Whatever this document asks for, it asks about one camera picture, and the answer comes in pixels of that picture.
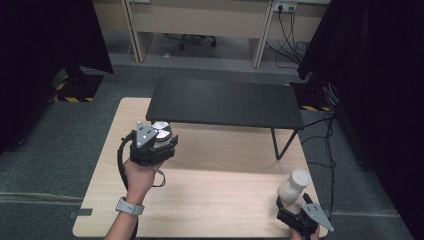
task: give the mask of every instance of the power outlet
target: power outlet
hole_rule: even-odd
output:
[[[282,12],[296,12],[297,2],[290,2],[290,1],[276,1],[274,5],[274,11],[278,12],[278,7],[282,6],[283,10]]]

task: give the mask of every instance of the wooden table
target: wooden table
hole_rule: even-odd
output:
[[[116,112],[98,164],[84,198],[73,233],[78,237],[104,237],[125,196],[116,151],[121,138],[145,121],[148,98],[124,98]],[[174,158],[162,166],[163,188],[146,196],[138,234],[144,237],[287,237],[287,225],[276,219],[279,186],[295,168],[308,169],[296,137],[281,161],[275,160],[269,130],[172,123],[179,135]],[[279,139],[291,131],[278,130]],[[124,159],[129,149],[124,152]],[[162,181],[157,177],[157,184]],[[305,191],[316,202],[313,184]],[[321,236],[327,230],[321,228]]]

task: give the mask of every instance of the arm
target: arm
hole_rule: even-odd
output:
[[[128,193],[125,201],[142,205],[144,197],[153,186],[156,171],[152,167],[140,166],[129,159],[124,163],[128,180]],[[137,223],[138,216],[119,212],[105,239],[130,239]]]

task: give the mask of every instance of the table leg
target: table leg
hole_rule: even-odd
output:
[[[293,131],[292,135],[290,136],[289,140],[286,143],[286,146],[284,146],[283,151],[281,153],[279,153],[278,146],[277,146],[277,140],[275,138],[275,131],[274,131],[274,128],[271,128],[272,142],[274,143],[275,157],[277,158],[277,160],[280,160],[283,157],[284,153],[289,148],[290,143],[293,141],[293,139],[296,136],[297,132],[298,132],[298,130],[294,130]]]

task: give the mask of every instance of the wrist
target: wrist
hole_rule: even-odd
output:
[[[127,193],[127,196],[125,197],[125,201],[127,203],[142,205],[145,196],[146,196],[145,193],[131,193],[131,192],[128,192]]]

